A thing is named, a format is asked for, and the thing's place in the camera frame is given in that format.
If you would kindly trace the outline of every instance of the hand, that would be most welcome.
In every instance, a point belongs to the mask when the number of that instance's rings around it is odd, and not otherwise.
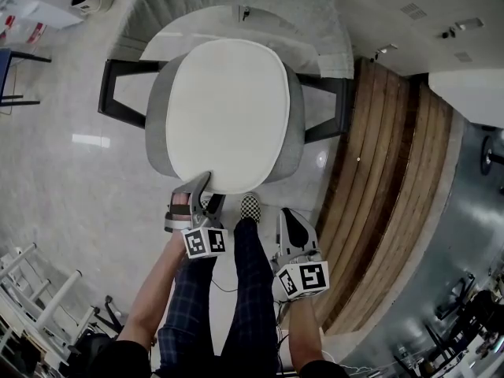
[[[187,193],[175,193],[173,195],[172,204],[186,205],[188,203],[189,203],[189,195]],[[174,215],[173,219],[180,220],[180,221],[186,221],[186,220],[190,220],[191,216]],[[183,243],[182,233],[179,230],[173,230],[172,238],[170,239],[170,242],[172,243],[173,246],[176,246],[178,249],[180,249],[181,251],[183,251],[185,253],[186,247]]]

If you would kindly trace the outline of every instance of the black armrest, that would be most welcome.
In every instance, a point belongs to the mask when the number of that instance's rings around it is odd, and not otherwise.
[[[165,63],[165,61],[107,60],[103,69],[98,112],[137,128],[145,128],[145,115],[113,98],[116,79],[118,76],[159,72]]]
[[[308,129],[305,132],[305,143],[348,133],[355,99],[354,81],[351,79],[321,78],[310,74],[298,74],[297,76],[302,85],[336,94],[335,117]]]

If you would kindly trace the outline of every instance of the curved wooden platform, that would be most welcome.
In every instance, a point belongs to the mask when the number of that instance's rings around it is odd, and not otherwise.
[[[451,108],[428,87],[368,61],[356,67],[352,128],[317,223],[331,288],[315,309],[327,334],[358,330],[395,282],[430,210],[450,134]]]

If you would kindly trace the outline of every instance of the blue chair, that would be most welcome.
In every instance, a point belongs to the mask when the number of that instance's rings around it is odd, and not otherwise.
[[[0,89],[0,106],[24,106],[24,105],[38,105],[40,101],[12,101],[4,102],[5,99],[20,99],[23,95],[4,95],[3,89],[6,86],[7,73],[9,72],[10,62],[13,57],[19,59],[27,59],[33,61],[43,61],[44,63],[51,63],[50,59],[35,56],[33,54],[25,54],[16,52],[11,49],[0,49],[0,77],[2,81],[2,89]]]

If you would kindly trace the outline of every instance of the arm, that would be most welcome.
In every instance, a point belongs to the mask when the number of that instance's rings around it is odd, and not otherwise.
[[[186,195],[176,195],[174,204],[187,204]],[[150,349],[168,303],[172,283],[186,254],[180,231],[174,231],[161,256],[143,282],[133,302],[132,311],[117,341],[137,342]]]
[[[321,335],[311,298],[292,302],[289,320],[289,347],[292,365],[300,373],[311,361],[324,360]]]

